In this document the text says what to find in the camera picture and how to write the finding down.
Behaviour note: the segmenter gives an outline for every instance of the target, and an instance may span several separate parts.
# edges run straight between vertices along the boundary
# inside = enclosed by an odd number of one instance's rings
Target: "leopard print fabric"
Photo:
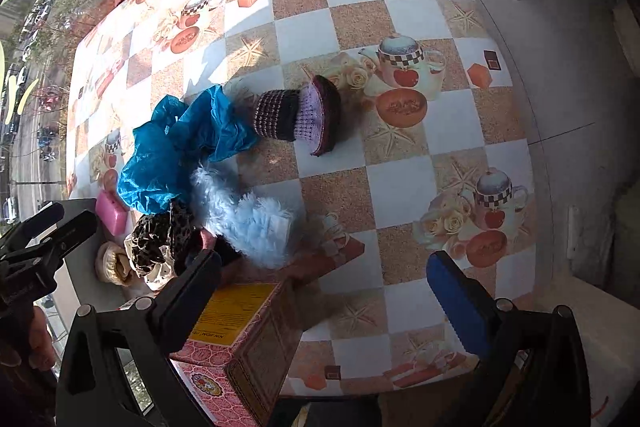
[[[160,247],[168,247],[175,262],[189,253],[186,247],[194,232],[194,216],[181,201],[172,200],[169,212],[142,216],[131,234],[132,265],[142,277],[158,263],[164,263]]]

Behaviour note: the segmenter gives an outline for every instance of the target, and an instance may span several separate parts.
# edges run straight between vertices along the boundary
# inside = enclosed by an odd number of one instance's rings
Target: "pink soap bar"
[[[127,211],[113,194],[105,190],[100,191],[95,201],[95,213],[112,235],[124,233],[127,226]]]

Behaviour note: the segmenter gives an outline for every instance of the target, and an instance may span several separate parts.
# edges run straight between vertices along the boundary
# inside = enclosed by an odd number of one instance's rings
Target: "tiled floor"
[[[597,283],[614,195],[638,165],[638,86],[617,40],[610,0],[479,0],[501,47],[534,169],[537,283],[567,268],[568,206],[584,240],[573,270]]]

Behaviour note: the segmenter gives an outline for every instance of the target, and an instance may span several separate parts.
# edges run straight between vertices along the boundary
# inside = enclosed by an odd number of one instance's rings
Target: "metal screw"
[[[136,301],[136,309],[137,310],[146,310],[151,307],[151,304],[154,303],[154,300],[151,297],[141,297]]]
[[[501,312],[510,312],[513,310],[513,303],[509,299],[500,297],[499,299],[495,299],[495,307]]]
[[[556,306],[556,313],[566,319],[570,319],[574,316],[574,312],[571,311],[571,308],[569,308],[569,306],[565,306],[564,304]]]
[[[91,304],[83,304],[78,308],[78,311],[76,311],[76,314],[78,315],[78,317],[84,317],[88,315],[90,312],[91,312]]]

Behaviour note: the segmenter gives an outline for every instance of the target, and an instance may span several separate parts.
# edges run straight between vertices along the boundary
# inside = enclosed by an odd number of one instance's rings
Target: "human hand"
[[[56,363],[56,352],[49,331],[47,331],[47,318],[38,306],[33,307],[33,320],[29,329],[29,344],[31,354],[29,365],[34,369],[46,371]],[[16,350],[0,340],[0,363],[8,367],[16,367],[22,363]]]

